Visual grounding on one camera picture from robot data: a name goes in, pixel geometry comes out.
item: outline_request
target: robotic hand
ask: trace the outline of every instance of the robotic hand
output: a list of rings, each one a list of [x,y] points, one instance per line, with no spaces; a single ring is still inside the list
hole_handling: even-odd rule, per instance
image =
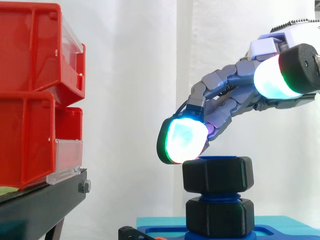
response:
[[[317,20],[290,21],[252,41],[245,57],[205,75],[192,87],[188,100],[163,122],[157,141],[161,161],[179,164],[196,159],[234,116],[315,100],[320,90],[317,51]]]

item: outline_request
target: white wall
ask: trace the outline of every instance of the white wall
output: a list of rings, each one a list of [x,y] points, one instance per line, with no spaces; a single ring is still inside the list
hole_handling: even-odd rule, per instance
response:
[[[315,12],[312,0],[194,0],[190,17],[191,57],[188,79],[182,83],[189,87],[207,73],[236,63],[250,42],[272,27],[314,19]],[[242,196],[253,201],[256,215],[286,215],[319,228],[319,111],[318,99],[294,109],[237,116],[205,155],[252,159],[255,184]],[[182,202],[193,196],[185,192]]]

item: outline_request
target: red drawer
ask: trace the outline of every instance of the red drawer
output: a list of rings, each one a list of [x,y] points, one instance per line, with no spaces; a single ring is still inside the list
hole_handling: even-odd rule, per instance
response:
[[[58,183],[82,164],[82,110],[50,92],[0,92],[0,187]]]
[[[51,92],[66,107],[85,97],[85,52],[54,3],[0,1],[0,91]]]

